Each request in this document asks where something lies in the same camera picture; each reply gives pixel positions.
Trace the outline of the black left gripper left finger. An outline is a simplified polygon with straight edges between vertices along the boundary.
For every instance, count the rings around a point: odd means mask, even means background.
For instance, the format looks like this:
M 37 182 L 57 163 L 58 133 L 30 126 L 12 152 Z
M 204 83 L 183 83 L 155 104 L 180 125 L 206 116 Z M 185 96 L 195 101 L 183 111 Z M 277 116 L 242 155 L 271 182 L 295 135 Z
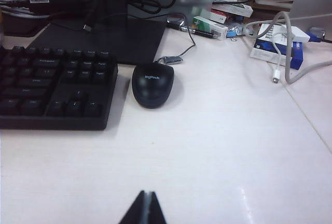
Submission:
M 143 214 L 144 199 L 145 191 L 142 190 L 132 202 L 119 224 L 140 223 Z

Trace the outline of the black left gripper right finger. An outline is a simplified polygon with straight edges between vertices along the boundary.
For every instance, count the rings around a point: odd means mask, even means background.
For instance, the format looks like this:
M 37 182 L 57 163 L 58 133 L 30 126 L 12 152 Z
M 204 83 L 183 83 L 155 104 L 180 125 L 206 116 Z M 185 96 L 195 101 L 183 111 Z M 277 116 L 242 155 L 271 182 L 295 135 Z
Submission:
M 149 212 L 148 212 L 148 223 L 149 224 L 166 224 L 167 223 L 155 192 L 151 193 L 151 200 L 150 200 L 148 210 L 149 210 Z

